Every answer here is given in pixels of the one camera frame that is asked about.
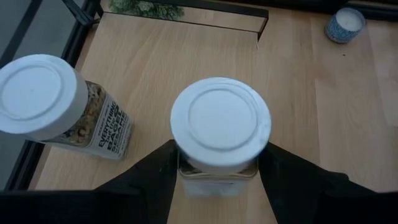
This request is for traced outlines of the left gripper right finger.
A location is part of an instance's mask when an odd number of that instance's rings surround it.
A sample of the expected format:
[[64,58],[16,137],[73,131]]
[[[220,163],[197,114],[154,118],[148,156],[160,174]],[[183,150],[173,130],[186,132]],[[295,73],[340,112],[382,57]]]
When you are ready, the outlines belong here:
[[397,192],[375,192],[272,143],[258,164],[278,223],[397,223]]

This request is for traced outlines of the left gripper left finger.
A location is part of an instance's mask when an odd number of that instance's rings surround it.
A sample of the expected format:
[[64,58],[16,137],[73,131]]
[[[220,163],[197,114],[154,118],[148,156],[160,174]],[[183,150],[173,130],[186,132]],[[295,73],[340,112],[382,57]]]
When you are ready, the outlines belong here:
[[178,150],[169,140],[93,190],[1,192],[1,223],[167,223]]

